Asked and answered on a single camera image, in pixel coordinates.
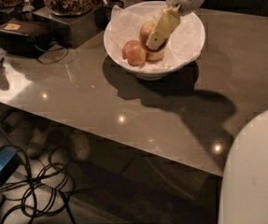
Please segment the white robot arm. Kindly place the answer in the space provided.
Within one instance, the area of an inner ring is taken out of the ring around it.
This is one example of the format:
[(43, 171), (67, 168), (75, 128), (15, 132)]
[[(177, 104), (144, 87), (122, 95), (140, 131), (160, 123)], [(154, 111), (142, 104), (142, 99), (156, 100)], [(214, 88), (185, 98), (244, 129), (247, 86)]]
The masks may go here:
[(230, 87), (240, 101), (260, 101), (229, 151), (218, 224), (268, 224), (268, 22), (233, 13), (230, 17), (238, 41), (254, 36), (242, 47), (246, 56), (238, 64)]

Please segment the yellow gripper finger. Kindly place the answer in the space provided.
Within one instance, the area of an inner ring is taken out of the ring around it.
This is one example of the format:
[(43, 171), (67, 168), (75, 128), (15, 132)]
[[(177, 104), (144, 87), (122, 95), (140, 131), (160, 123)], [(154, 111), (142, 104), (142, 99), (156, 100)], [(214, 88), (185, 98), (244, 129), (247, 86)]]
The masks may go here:
[(171, 33), (180, 24), (180, 14), (178, 7), (166, 7), (162, 10), (159, 18), (156, 20), (153, 31), (148, 37), (146, 46), (150, 50), (158, 50)]

